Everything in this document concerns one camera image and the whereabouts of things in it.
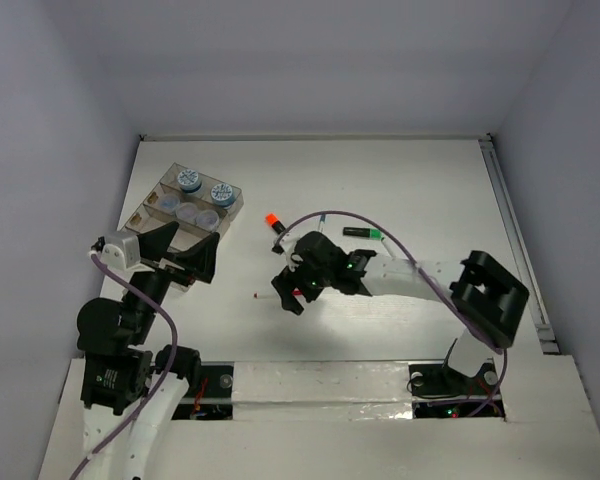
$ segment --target white backdrop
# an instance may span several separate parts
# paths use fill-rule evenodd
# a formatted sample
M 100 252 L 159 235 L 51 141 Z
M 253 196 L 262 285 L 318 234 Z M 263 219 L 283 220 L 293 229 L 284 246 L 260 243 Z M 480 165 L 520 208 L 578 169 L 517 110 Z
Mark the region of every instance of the white backdrop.
M 498 146 L 551 323 L 600 425 L 600 1 L 577 3 Z
M 150 134 L 493 131 L 571 3 L 44 1 Z

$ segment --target wire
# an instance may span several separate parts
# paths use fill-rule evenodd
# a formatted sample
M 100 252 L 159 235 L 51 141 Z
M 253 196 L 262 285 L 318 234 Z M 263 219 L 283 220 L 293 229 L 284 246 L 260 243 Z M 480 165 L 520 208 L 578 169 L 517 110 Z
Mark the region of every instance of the wire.
M 495 353 L 498 353 L 498 354 L 502 353 L 502 349 L 501 348 L 498 348 L 496 345 L 494 345 L 493 341 L 488 336 L 486 336 L 485 334 L 483 334 L 481 331 L 477 330 L 471 324 L 471 322 L 469 322 L 464 317 L 464 315 L 462 315 L 458 311 L 458 309 L 456 308 L 456 306 L 453 304 L 453 302 L 451 302 L 451 300 L 449 300 L 449 298 L 444 293 L 444 291 L 442 290 L 442 288 L 440 288 L 438 286 L 438 284 L 427 274 L 427 272 L 425 272 L 424 269 L 422 267 L 420 267 L 420 265 L 416 261 L 415 257 L 411 254 L 411 252 L 407 249 L 407 247 L 405 247 L 395 237 L 395 235 L 393 235 L 391 232 L 389 232 L 386 228 L 384 228 L 381 225 L 377 224 L 373 220 L 370 220 L 369 218 L 364 217 L 363 215 L 359 215 L 357 213 L 352 213 L 352 212 L 346 212 L 346 211 L 342 211 L 342 210 L 321 210 L 319 212 L 309 213 L 309 214 L 307 214 L 307 215 L 305 215 L 303 217 L 300 217 L 298 220 L 296 220 L 291 225 L 289 225 L 282 233 L 280 233 L 280 235 L 278 235 L 278 238 L 276 238 L 276 240 L 274 242 L 274 246 L 280 245 L 280 241 L 282 240 L 282 238 L 287 233 L 289 233 L 293 228 L 295 228 L 297 225 L 301 224 L 302 222 L 304 222 L 306 220 L 309 220 L 310 218 L 318 217 L 318 216 L 321 216 L 321 215 L 341 215 L 341 216 L 344 216 L 344 217 L 356 218 L 356 219 L 362 220 L 363 222 L 366 222 L 369 225 L 372 225 L 376 229 L 380 230 L 380 232 L 382 232 L 384 235 L 386 235 L 387 237 L 389 237 L 391 239 L 391 241 L 393 241 L 393 243 L 395 243 L 396 246 L 402 251 L 402 253 L 404 253 L 404 255 L 407 257 L 407 259 L 409 260 L 409 262 L 411 262 L 411 265 L 417 270 L 417 272 L 420 274 L 420 276 L 425 281 L 425 283 L 427 285 L 429 285 L 429 287 L 431 287 L 431 290 L 433 290 L 433 292 L 436 294 L 436 296 L 438 297 L 438 299 L 458 318 L 458 320 L 460 320 L 464 324 L 465 327 L 467 327 L 467 329 L 469 330 L 469 332 L 471 332 L 471 334 L 474 337 L 476 337 L 482 343 L 484 343 L 485 345 L 487 345 Z
M 498 405 L 496 405 L 496 403 L 490 403 L 489 405 L 491 405 L 493 407 L 493 409 L 496 411 L 496 413 L 498 414 L 499 417 L 504 417 L 504 413 L 502 413 L 502 410 L 500 410 L 500 407 L 498 407 Z
M 491 395 L 491 390 L 489 390 L 489 388 L 479 378 L 478 378 L 478 385 L 480 385 L 480 388 L 482 388 L 486 392 L 487 395 Z
M 455 395 L 440 395 L 440 396 L 438 396 L 438 395 L 436 395 L 436 396 L 419 395 L 419 394 L 413 393 L 412 389 L 410 388 L 412 385 L 413 385 L 413 380 L 409 380 L 407 382 L 407 392 L 409 392 L 414 397 L 421 398 L 423 400 L 447 400 L 449 398 L 458 398 L 463 395 L 462 393 L 457 393 Z
M 207 389 L 207 383 L 209 382 L 208 378 L 205 378 L 200 385 L 200 391 L 196 394 L 196 397 L 193 401 L 193 413 L 197 413 L 200 410 L 200 400 L 204 397 L 204 391 Z
M 153 385 L 153 387 L 149 390 L 149 393 L 147 394 L 147 396 L 144 397 L 140 401 L 140 404 L 135 408 L 135 410 L 133 410 L 133 412 L 131 412 L 129 414 L 129 416 L 127 418 L 125 418 L 122 422 L 120 422 L 120 425 L 118 425 L 116 428 L 114 428 L 111 431 L 111 433 L 109 433 L 109 435 L 107 435 L 100 443 L 98 443 L 93 448 L 93 450 L 91 450 L 91 452 L 85 458 L 82 459 L 82 461 L 78 464 L 76 469 L 73 471 L 73 473 L 69 477 L 69 480 L 77 479 L 78 476 L 85 469 L 87 464 L 91 461 L 91 458 L 93 457 L 93 455 L 96 455 L 97 453 L 101 452 L 118 435 L 120 435 L 120 433 L 122 433 L 124 431 L 124 429 L 127 428 L 131 422 L 133 422 L 136 418 L 138 418 L 138 415 L 140 415 L 140 412 L 142 412 L 142 410 L 147 405 L 147 403 L 149 403 L 149 401 L 151 401 L 151 399 L 155 396 L 158 389 L 162 386 L 162 384 L 166 380 L 167 375 L 169 375 L 169 371 L 171 370 L 171 367 L 173 366 L 173 362 L 176 358 L 176 352 L 177 352 L 177 347 L 178 347 L 178 331 L 176 329 L 176 324 L 173 321 L 173 319 L 171 318 L 171 316 L 166 312 L 166 310 L 164 308 L 162 308 L 162 306 L 160 304 L 156 303 L 152 298 L 150 298 L 148 295 L 146 295 L 144 292 L 138 290 L 136 287 L 131 285 L 129 282 L 125 281 L 123 278 L 119 277 L 118 275 L 113 273 L 111 270 L 109 270 L 107 268 L 107 266 L 100 261 L 96 252 L 91 252 L 90 256 L 91 256 L 91 260 L 93 261 L 93 263 L 96 265 L 96 267 L 98 267 L 98 269 L 102 273 L 104 273 L 107 277 L 109 277 L 111 280 L 116 282 L 118 285 L 121 285 L 122 287 L 126 288 L 129 292 L 133 293 L 140 300 L 147 303 L 151 308 L 153 308 L 156 312 L 158 312 L 160 314 L 160 316 L 162 316 L 165 319 L 165 321 L 169 325 L 169 328 L 171 329 L 171 351 L 169 352 L 169 357 L 167 358 L 167 363 L 166 363 L 164 369 L 162 370 L 162 374 L 158 377 L 158 380 L 156 380 L 155 385 Z
M 318 216 L 322 216 L 322 215 L 341 215 L 341 216 L 344 216 L 344 217 L 355 218 L 355 219 L 361 220 L 363 222 L 366 222 L 369 225 L 372 225 L 376 229 L 380 230 L 381 233 L 383 233 L 388 238 L 390 238 L 391 241 L 393 241 L 393 243 L 395 243 L 396 246 L 402 251 L 402 253 L 404 253 L 405 257 L 407 257 L 407 259 L 409 260 L 409 262 L 411 262 L 411 265 L 418 271 L 418 273 L 420 274 L 420 276 L 422 277 L 422 279 L 427 283 L 427 285 L 429 285 L 429 287 L 431 287 L 431 290 L 433 290 L 433 292 L 436 294 L 436 296 L 438 297 L 438 299 L 458 318 L 458 320 L 460 320 L 464 324 L 465 327 L 467 327 L 467 330 L 469 330 L 469 332 L 474 337 L 476 337 L 482 343 L 484 343 L 485 345 L 487 345 L 495 353 L 502 354 L 502 356 L 503 356 L 502 372 L 500 373 L 500 378 L 498 379 L 498 382 L 493 387 L 493 391 L 491 392 L 491 394 L 488 395 L 487 398 L 480 405 L 478 405 L 471 413 L 469 413 L 469 415 L 467 415 L 467 417 L 473 417 L 474 415 L 476 415 L 480 411 L 482 411 L 482 409 L 484 407 L 486 407 L 488 404 L 493 403 L 493 397 L 496 394 L 496 392 L 498 391 L 498 389 L 500 388 L 500 385 L 502 384 L 502 380 L 504 380 L 504 376 L 507 373 L 507 364 L 508 364 L 507 350 L 506 349 L 502 349 L 502 348 L 498 348 L 491 341 L 491 339 L 488 336 L 486 336 L 485 334 L 483 334 L 482 332 L 480 332 L 479 330 L 477 330 L 471 324 L 471 322 L 469 322 L 469 320 L 467 320 L 464 317 L 464 315 L 462 315 L 458 311 L 458 309 L 453 304 L 453 302 L 451 302 L 451 300 L 449 300 L 449 298 L 447 298 L 447 295 L 444 293 L 444 291 L 442 290 L 442 288 L 440 288 L 438 286 L 438 284 L 429 275 L 427 275 L 427 272 L 425 272 L 424 269 L 422 267 L 420 267 L 420 265 L 416 261 L 415 257 L 411 254 L 411 252 L 407 249 L 407 247 L 405 247 L 400 242 L 400 240 L 398 240 L 396 238 L 396 236 L 393 235 L 391 232 L 389 232 L 386 228 L 384 228 L 381 225 L 377 224 L 373 220 L 370 220 L 369 218 L 367 218 L 367 217 L 365 217 L 363 215 L 359 215 L 357 213 L 346 212 L 346 211 L 343 211 L 343 210 L 321 210 L 319 212 L 313 212 L 313 213 L 309 213 L 307 215 L 304 215 L 303 217 L 300 217 L 298 220 L 296 220 L 295 222 L 293 222 L 291 225 L 289 225 L 287 228 L 285 228 L 284 231 L 282 233 L 280 233 L 280 235 L 278 235 L 278 238 L 276 238 L 276 240 L 274 242 L 274 245 L 275 246 L 280 245 L 280 241 L 282 240 L 282 238 L 287 233 L 289 233 L 293 228 L 295 228 L 297 225 L 301 224 L 302 222 L 304 222 L 306 220 L 309 220 L 310 218 L 318 217 Z M 466 403 L 466 402 L 472 402 L 472 401 L 473 400 L 471 400 L 471 399 L 467 399 L 467 400 L 461 401 L 460 403 Z
M 509 359 L 508 359 L 508 354 L 507 354 L 506 350 L 503 352 L 502 357 L 503 357 L 502 358 L 502 372 L 500 372 L 500 378 L 498 379 L 498 382 L 493 386 L 493 389 L 487 395 L 487 398 L 485 398 L 480 405 L 478 405 L 475 409 L 473 409 L 467 415 L 467 417 L 473 417 L 473 416 L 477 415 L 487 405 L 495 405 L 495 403 L 493 402 L 493 397 L 495 397 L 496 394 L 498 393 L 498 390 L 500 389 L 500 385 L 502 385 L 502 380 L 504 379 L 504 375 L 505 375 L 505 373 L 507 373 L 507 364 L 509 363 L 509 361 L 508 361 Z M 467 398 L 465 400 L 445 400 L 444 402 L 436 402 L 436 404 L 437 405 L 461 405 L 463 403 L 477 403 L 479 401 L 480 401 L 479 399 Z

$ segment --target orange marker cap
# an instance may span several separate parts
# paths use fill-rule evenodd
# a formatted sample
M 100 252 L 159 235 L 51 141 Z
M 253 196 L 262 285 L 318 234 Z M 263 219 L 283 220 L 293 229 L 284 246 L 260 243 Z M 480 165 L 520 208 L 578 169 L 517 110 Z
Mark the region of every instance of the orange marker cap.
M 267 224 L 272 227 L 274 223 L 279 222 L 278 217 L 274 213 L 270 213 L 264 219 L 267 221 Z

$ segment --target clear plastic organizer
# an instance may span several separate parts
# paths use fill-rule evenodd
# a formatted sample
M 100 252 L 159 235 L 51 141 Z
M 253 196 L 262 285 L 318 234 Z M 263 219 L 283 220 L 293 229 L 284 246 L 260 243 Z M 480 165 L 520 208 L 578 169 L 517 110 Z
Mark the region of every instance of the clear plastic organizer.
M 188 250 L 211 232 L 218 232 L 222 239 L 244 205 L 242 189 L 231 185 L 235 201 L 230 207 L 215 205 L 211 200 L 211 189 L 226 182 L 198 172 L 202 186 L 193 194 L 185 193 L 178 184 L 178 174 L 188 169 L 174 163 L 123 228 L 144 233 L 177 221 L 180 228 L 170 246 L 170 250 L 176 252 Z

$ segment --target green marker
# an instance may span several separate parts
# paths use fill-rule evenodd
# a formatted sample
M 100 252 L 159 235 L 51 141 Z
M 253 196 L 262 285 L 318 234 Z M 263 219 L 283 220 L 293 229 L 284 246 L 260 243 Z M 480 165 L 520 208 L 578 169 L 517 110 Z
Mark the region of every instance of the green marker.
M 382 240 L 382 233 L 380 230 L 375 228 L 357 228 L 357 227 L 344 227 L 342 229 L 342 235 L 345 237 L 359 237 L 368 238 L 369 240 Z

